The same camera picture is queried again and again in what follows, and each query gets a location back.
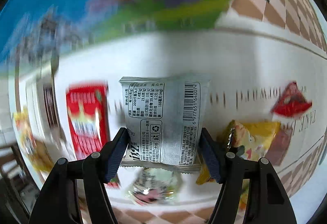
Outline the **yellow panda snack bag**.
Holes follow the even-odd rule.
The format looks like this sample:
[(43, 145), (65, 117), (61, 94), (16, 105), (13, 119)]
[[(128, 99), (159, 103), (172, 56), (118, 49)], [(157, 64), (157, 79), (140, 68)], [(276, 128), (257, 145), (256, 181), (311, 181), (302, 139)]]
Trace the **yellow panda snack bag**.
[(280, 122), (241, 123), (231, 121), (220, 138), (211, 136), (222, 150), (235, 151), (240, 158), (258, 161), (264, 158), (274, 136), (282, 129)]

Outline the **silver grey snack packet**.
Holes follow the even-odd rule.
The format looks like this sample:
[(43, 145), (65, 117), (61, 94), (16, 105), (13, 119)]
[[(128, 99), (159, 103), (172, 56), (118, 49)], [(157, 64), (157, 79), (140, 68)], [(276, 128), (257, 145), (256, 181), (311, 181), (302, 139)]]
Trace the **silver grey snack packet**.
[(209, 76), (122, 77), (120, 84), (130, 136), (122, 165), (199, 172), (197, 146)]

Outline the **red spicy strip packet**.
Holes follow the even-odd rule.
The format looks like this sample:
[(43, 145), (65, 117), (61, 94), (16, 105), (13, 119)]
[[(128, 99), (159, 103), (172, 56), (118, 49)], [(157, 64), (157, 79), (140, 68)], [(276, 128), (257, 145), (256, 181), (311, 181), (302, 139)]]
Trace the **red spicy strip packet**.
[(104, 81), (71, 85), (66, 90), (69, 129), (78, 160), (110, 141), (107, 92)]

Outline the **cardboard milk box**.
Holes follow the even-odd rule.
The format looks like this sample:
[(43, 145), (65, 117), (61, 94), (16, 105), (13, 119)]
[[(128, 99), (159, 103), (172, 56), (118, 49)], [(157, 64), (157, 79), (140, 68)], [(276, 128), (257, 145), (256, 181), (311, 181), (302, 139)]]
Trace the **cardboard milk box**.
[(8, 0), (1, 62), (40, 64), (53, 54), (155, 30), (213, 28), (230, 0)]

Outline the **yellow chips bag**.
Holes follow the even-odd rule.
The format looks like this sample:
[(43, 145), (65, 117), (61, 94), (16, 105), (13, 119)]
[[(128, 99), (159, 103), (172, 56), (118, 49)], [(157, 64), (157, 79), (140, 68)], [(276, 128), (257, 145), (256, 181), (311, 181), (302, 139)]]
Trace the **yellow chips bag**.
[(50, 172), (54, 163), (49, 156), (45, 143), (32, 134), (28, 108), (24, 106), (21, 112), (13, 113), (13, 119), (19, 134), (19, 145), (33, 168), (42, 172)]

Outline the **checkered white table mat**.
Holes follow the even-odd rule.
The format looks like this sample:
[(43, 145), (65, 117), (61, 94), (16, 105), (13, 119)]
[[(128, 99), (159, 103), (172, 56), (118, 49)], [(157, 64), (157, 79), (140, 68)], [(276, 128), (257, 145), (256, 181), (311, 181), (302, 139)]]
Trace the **checkered white table mat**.
[(29, 223), (296, 223), (326, 147), (314, 0), (7, 0)]

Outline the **small red candy packet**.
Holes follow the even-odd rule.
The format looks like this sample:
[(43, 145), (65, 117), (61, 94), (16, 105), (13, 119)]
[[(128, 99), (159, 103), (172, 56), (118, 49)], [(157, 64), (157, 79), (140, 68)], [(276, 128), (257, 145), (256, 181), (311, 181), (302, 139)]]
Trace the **small red candy packet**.
[(312, 101), (308, 101), (299, 90), (297, 82), (288, 83), (279, 100), (274, 104), (270, 113), (285, 118), (299, 118), (311, 109)]

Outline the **clear packet with girl picture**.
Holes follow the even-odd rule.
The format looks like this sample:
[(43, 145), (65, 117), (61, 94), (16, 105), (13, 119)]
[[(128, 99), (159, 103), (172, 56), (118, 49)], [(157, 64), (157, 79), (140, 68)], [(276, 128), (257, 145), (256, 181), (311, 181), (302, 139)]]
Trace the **clear packet with girl picture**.
[(125, 196), (140, 206), (169, 205), (177, 200), (182, 186), (178, 172), (143, 168), (126, 190)]

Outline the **brown rectangular snack bar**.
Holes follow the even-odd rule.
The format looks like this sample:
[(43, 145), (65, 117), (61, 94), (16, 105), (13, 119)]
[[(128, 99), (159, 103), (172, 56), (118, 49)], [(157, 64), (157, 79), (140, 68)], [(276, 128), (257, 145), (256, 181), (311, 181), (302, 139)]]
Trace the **brown rectangular snack bar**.
[(274, 136), (274, 139), (268, 149), (265, 158), (267, 158), (273, 166), (280, 166), (290, 145), (293, 130), (280, 129)]

